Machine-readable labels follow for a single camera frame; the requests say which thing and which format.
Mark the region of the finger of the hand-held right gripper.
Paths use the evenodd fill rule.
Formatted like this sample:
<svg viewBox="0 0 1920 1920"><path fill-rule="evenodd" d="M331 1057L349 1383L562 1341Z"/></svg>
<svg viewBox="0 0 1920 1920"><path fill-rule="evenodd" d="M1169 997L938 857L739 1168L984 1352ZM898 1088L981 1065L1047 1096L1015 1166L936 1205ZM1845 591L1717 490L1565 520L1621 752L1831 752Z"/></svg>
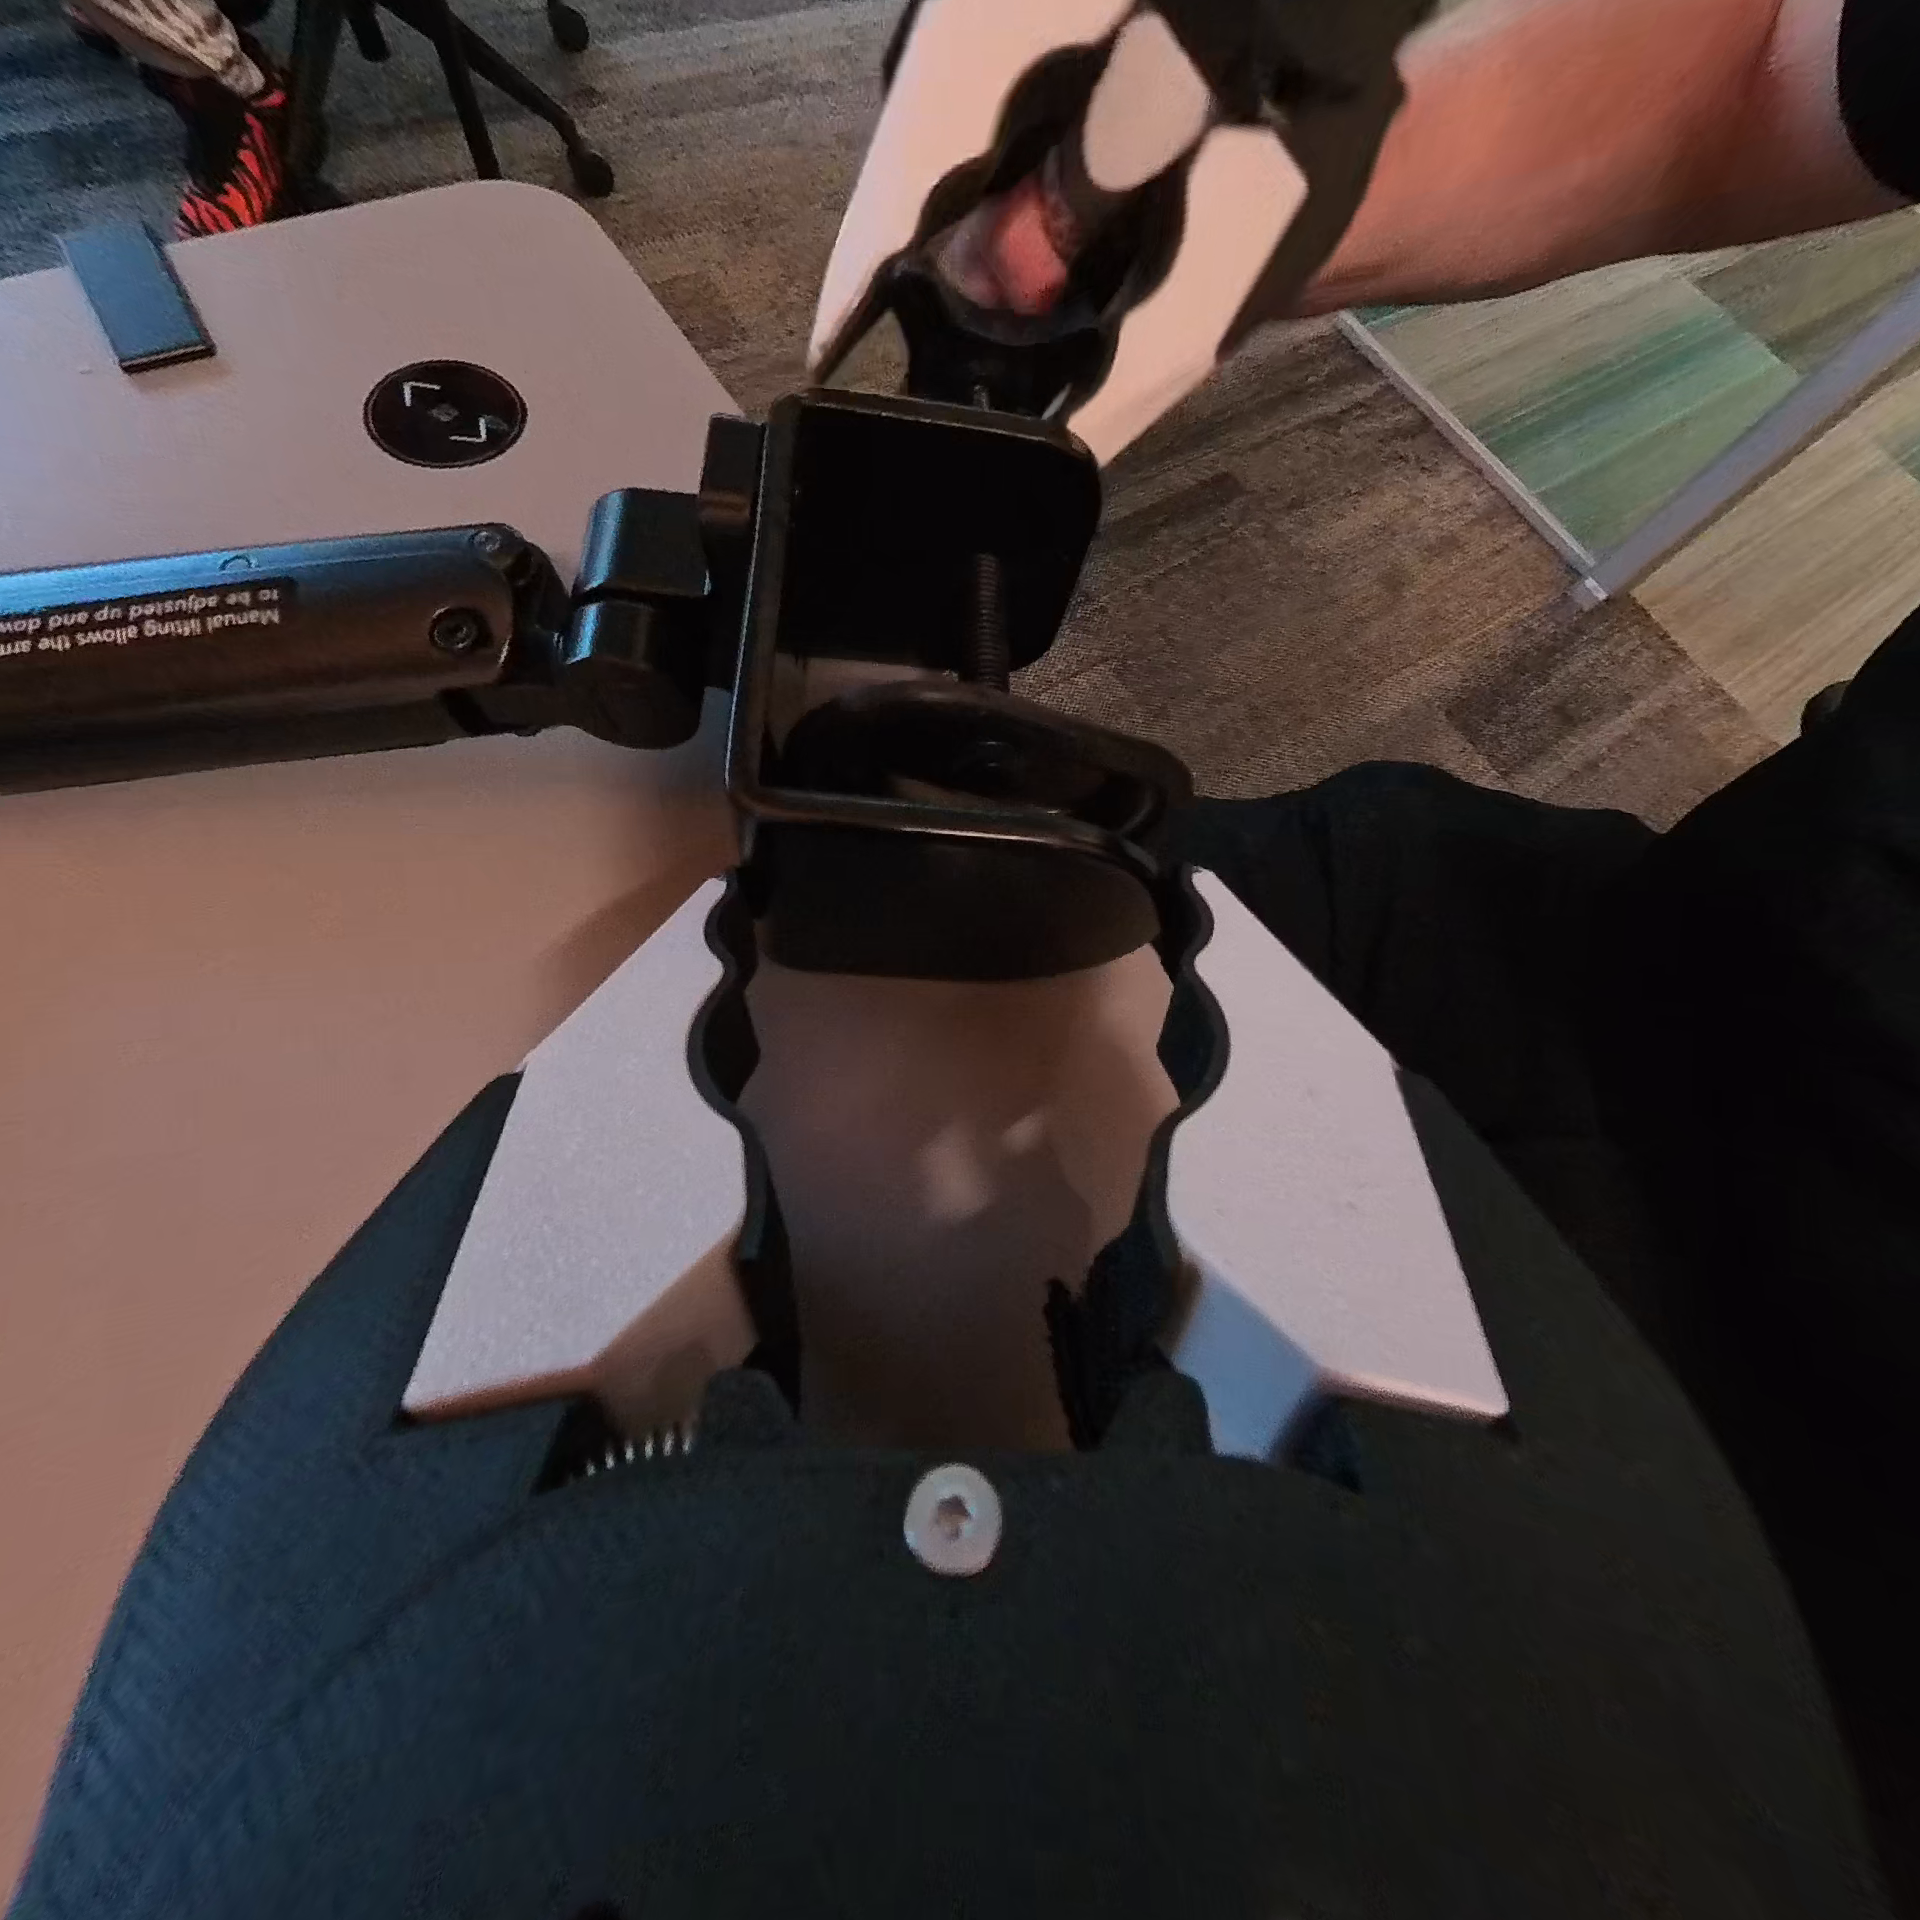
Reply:
<svg viewBox="0 0 1920 1920"><path fill-rule="evenodd" d="M1094 322L1099 349L1058 415L1105 465L1200 389L1307 198L1272 128L1213 128L1179 178L1167 265L1135 273Z"/></svg>
<svg viewBox="0 0 1920 1920"><path fill-rule="evenodd" d="M873 324L882 276L928 232L943 183L1000 143L1016 85L1047 56L1102 44L1121 2L925 2L903 22L871 143L826 258L807 375L826 380Z"/></svg>

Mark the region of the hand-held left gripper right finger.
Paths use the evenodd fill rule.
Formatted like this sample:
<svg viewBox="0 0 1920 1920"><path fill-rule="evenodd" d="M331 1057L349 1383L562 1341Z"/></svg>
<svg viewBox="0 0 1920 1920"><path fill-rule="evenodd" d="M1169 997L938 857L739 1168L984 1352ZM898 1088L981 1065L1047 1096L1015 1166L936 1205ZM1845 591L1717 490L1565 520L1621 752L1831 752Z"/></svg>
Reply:
<svg viewBox="0 0 1920 1920"><path fill-rule="evenodd" d="M1507 1413L1408 1113L1361 1024L1213 871L1161 964L1161 1348L1218 1456L1271 1463L1323 1401Z"/></svg>

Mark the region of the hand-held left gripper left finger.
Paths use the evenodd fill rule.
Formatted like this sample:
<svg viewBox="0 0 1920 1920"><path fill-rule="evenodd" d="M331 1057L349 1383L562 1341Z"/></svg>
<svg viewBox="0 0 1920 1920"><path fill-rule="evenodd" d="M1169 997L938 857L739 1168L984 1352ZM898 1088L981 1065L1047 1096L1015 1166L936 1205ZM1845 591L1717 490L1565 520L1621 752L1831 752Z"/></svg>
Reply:
<svg viewBox="0 0 1920 1920"><path fill-rule="evenodd" d="M703 881L521 1062L401 1407L587 1394L645 1440L785 1390L785 1234L751 1117L751 911Z"/></svg>

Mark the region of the black desk clamp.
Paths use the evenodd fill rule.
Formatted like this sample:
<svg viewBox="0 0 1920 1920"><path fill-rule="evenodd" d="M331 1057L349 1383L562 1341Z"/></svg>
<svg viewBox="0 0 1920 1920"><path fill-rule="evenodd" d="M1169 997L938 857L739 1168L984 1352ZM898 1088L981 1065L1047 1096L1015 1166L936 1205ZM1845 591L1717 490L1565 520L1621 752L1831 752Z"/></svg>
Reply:
<svg viewBox="0 0 1920 1920"><path fill-rule="evenodd" d="M1064 340L967 335L893 285L904 396L808 389L714 420L698 497L731 696L736 888L789 969L1024 981L1163 945L1177 753L1033 704L1096 530L1094 453L1016 410Z"/></svg>

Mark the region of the person's right forearm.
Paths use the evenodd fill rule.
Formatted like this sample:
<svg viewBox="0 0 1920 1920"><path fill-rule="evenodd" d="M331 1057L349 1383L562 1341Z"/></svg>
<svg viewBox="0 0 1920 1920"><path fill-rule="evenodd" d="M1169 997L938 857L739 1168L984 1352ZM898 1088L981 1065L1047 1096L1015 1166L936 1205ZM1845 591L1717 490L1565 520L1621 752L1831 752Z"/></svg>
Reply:
<svg viewBox="0 0 1920 1920"><path fill-rule="evenodd" d="M1504 297L1915 204L1915 2L1467 5L1299 317Z"/></svg>

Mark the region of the person's right hand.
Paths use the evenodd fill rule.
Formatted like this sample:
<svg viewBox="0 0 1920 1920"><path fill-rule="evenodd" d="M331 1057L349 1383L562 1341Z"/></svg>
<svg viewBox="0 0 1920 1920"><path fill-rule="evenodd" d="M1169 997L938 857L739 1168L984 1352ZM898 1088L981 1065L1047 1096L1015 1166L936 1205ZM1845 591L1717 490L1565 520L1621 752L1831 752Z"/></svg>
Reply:
<svg viewBox="0 0 1920 1920"><path fill-rule="evenodd" d="M942 272L973 306L1034 319L1064 297L1074 252L1072 213L1034 172L951 228Z"/></svg>

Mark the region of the black wheeled office chair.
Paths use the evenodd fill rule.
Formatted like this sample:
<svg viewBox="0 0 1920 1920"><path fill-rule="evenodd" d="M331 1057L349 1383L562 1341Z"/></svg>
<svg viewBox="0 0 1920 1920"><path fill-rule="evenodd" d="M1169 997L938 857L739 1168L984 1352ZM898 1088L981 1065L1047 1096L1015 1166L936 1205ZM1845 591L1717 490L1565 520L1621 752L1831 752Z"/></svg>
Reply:
<svg viewBox="0 0 1920 1920"><path fill-rule="evenodd" d="M486 81L506 102L530 111L558 137L567 172L581 197L600 200L614 189L606 156L587 143L574 117L538 85L474 31L449 2L297 2L291 45L285 60L282 173L291 213L337 207L344 198L321 181L328 151L327 102L342 36L351 36L363 60L383 63L393 49L383 18L421 36L439 62L458 133L480 178L502 178L489 121L474 85Z"/></svg>

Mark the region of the black round table disc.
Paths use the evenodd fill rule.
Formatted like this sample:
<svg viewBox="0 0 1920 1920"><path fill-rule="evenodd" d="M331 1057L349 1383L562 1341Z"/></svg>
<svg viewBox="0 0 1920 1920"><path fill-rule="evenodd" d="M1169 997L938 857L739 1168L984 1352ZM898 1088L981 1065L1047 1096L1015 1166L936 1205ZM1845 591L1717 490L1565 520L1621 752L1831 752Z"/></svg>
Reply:
<svg viewBox="0 0 1920 1920"><path fill-rule="evenodd" d="M365 398L363 428L399 464L458 470L511 449L528 413L501 373L440 357L386 373Z"/></svg>

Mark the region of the black rectangular table plate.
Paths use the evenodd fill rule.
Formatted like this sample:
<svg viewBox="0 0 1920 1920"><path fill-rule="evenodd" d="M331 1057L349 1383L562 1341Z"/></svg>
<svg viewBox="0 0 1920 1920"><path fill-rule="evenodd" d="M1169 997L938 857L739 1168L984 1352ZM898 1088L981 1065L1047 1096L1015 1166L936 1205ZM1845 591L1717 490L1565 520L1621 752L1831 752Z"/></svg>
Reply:
<svg viewBox="0 0 1920 1920"><path fill-rule="evenodd" d="M63 230L59 248L123 373L191 366L217 353L154 228L94 224Z"/></svg>

